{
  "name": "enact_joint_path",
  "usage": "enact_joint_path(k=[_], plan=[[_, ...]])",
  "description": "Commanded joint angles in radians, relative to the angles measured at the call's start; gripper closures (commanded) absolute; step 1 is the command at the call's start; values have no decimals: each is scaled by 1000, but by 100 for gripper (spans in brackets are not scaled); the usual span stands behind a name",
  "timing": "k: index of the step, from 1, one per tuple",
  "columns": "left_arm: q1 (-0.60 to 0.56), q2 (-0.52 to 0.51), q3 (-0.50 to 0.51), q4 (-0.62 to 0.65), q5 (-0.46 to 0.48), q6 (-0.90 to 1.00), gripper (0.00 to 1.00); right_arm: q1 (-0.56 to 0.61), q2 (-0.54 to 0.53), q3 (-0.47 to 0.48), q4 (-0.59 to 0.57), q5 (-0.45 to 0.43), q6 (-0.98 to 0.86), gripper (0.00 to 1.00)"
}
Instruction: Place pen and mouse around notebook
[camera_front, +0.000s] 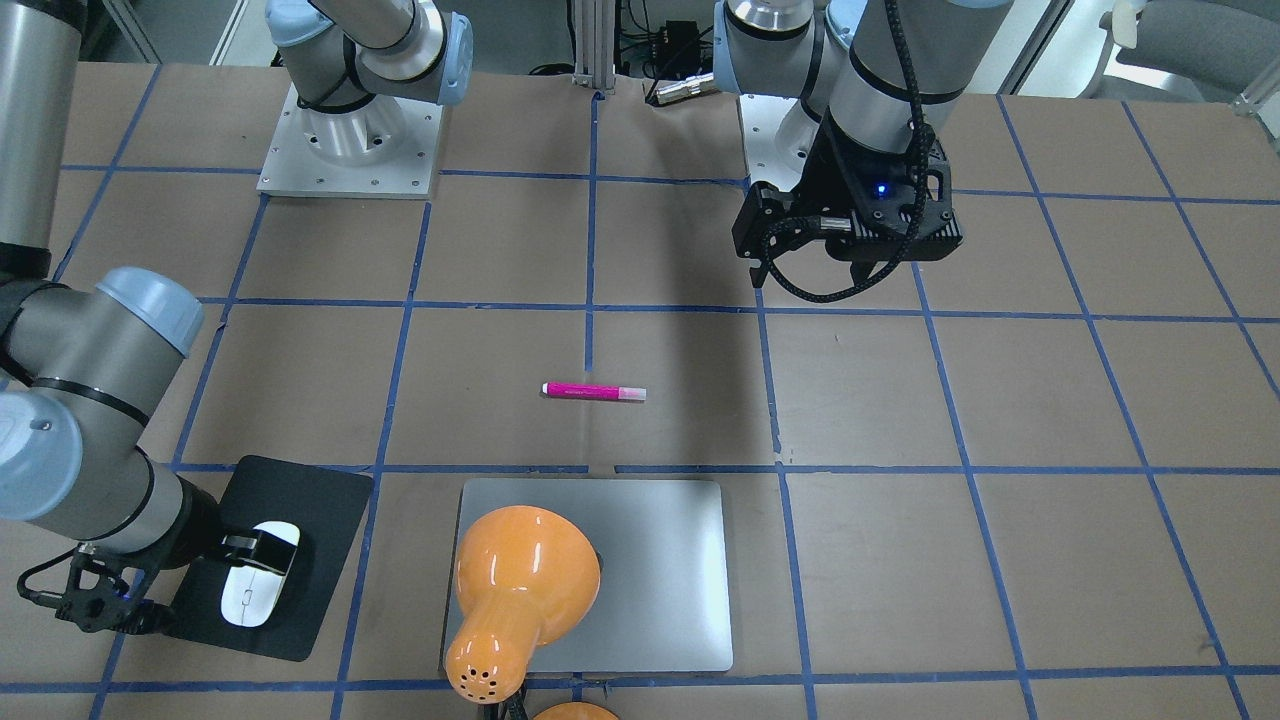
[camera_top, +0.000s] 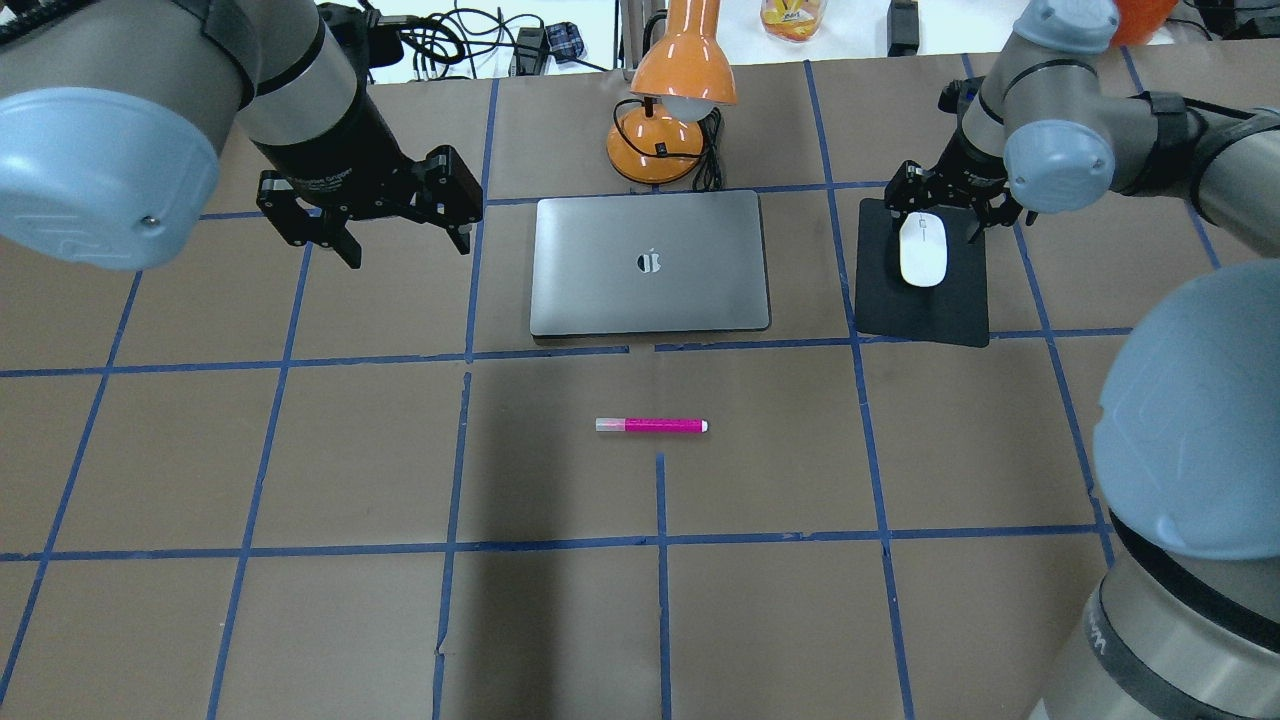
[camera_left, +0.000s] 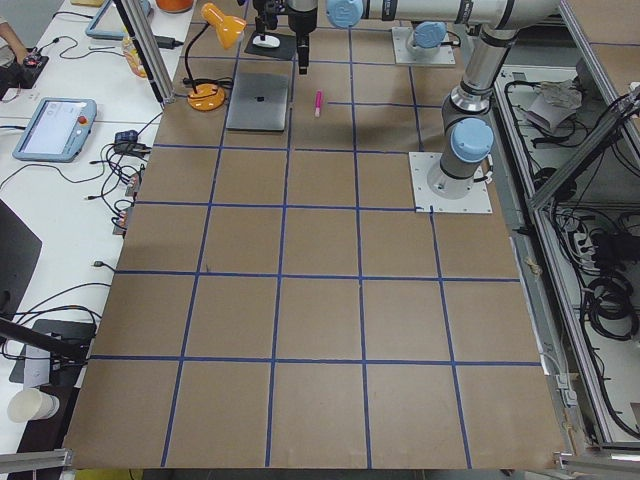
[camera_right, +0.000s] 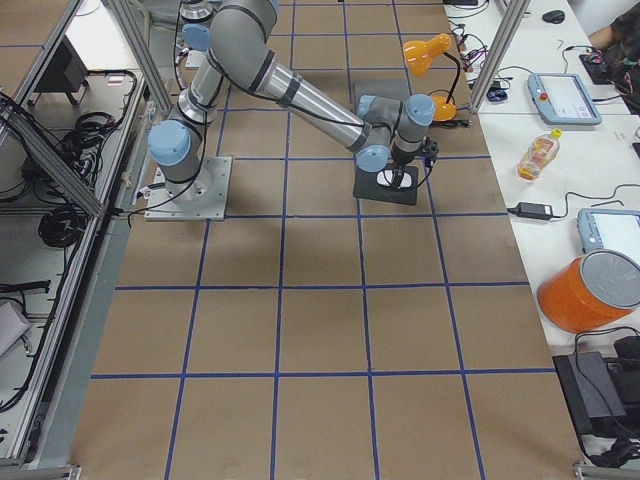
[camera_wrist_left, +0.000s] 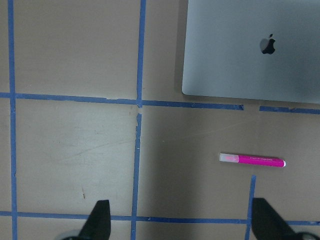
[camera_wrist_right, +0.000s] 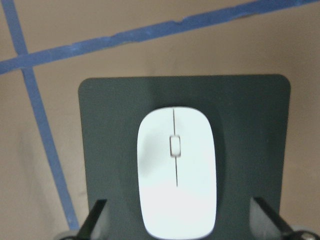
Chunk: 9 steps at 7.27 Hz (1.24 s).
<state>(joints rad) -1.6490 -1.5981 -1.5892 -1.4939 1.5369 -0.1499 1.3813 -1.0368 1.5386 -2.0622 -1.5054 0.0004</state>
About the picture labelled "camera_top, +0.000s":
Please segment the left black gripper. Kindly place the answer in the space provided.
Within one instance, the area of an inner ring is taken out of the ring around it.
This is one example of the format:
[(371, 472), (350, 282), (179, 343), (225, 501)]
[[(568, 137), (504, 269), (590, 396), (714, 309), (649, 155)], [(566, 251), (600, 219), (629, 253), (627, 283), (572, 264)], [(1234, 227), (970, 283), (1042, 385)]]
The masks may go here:
[(360, 269), (351, 217), (397, 215), (443, 229), (460, 255), (471, 254), (481, 183), (452, 145), (411, 161), (352, 70), (262, 82), (239, 123), (273, 164), (260, 173), (256, 204), (289, 246), (312, 243)]

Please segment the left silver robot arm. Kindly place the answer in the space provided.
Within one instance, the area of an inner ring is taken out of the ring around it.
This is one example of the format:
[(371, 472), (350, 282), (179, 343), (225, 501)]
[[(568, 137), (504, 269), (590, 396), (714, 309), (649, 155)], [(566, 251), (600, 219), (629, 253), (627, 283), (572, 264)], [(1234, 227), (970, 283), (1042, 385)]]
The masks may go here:
[(109, 270), (187, 243), (239, 128), (265, 156), (256, 204), (289, 245), (358, 268), (349, 222), (398, 217), (458, 252), (483, 191), (457, 150), (402, 152), (367, 88), (398, 58), (370, 3), (13, 1), (3, 24), (3, 238)]

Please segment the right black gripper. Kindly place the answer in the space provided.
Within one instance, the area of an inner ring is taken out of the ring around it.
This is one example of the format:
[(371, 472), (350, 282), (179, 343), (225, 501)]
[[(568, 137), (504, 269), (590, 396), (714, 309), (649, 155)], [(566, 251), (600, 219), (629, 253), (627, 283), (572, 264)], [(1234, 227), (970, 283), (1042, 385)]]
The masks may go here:
[(931, 210), (936, 201), (970, 206), (977, 228), (968, 243), (988, 228), (1012, 227), (1025, 208), (1009, 190), (1005, 143), (1002, 117), (988, 110), (956, 111), (955, 131), (932, 170), (905, 160), (887, 183), (884, 208), (892, 232), (900, 232), (909, 214)]

